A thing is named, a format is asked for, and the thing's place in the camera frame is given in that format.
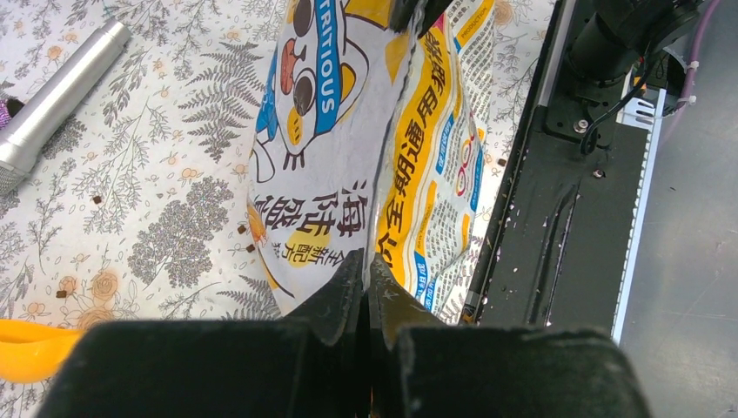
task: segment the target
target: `screw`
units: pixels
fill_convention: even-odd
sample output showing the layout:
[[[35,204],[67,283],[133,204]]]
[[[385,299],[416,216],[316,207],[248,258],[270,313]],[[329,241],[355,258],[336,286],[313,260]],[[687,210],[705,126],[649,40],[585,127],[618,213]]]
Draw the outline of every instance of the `screw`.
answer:
[[[588,127],[589,127],[589,122],[587,122],[585,119],[582,119],[576,124],[574,124],[574,131],[577,133],[584,133],[587,131]]]

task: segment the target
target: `floral tablecloth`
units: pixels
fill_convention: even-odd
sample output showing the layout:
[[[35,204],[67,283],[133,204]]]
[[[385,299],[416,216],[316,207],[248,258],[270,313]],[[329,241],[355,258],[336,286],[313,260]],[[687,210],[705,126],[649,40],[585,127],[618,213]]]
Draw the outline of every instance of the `floral tablecloth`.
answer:
[[[109,17],[134,32],[32,176],[0,197],[0,318],[87,328],[117,319],[278,317],[254,264],[246,190],[285,3],[0,4],[0,98],[32,97]],[[494,6],[486,198],[460,287],[473,272],[552,3]],[[444,320],[458,317],[463,299],[458,292],[449,301]],[[32,415],[49,386],[0,381],[0,417]]]

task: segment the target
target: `silver microphone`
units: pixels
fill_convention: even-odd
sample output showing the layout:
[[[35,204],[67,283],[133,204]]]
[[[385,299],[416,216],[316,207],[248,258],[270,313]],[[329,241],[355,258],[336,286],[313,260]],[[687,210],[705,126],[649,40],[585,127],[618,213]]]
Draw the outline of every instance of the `silver microphone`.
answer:
[[[46,141],[123,52],[131,31],[116,20],[95,30],[0,131],[0,196],[28,177]]]

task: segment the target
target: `orange plastic scoop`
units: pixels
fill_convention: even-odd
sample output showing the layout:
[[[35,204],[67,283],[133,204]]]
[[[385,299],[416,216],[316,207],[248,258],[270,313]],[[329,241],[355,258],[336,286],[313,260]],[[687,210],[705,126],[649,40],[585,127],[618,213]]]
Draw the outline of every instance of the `orange plastic scoop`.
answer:
[[[33,383],[54,375],[83,332],[0,320],[0,379]]]

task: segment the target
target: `cartoon dog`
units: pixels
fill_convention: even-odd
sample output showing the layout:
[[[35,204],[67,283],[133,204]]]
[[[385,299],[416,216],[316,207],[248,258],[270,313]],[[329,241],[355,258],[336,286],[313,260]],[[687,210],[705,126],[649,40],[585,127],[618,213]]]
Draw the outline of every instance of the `cartoon dog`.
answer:
[[[305,167],[305,148],[328,133],[364,89],[369,62],[346,36],[349,1],[296,0],[288,7],[257,117],[253,154],[259,183],[274,176],[267,148],[279,147],[275,138],[285,143],[282,170]]]

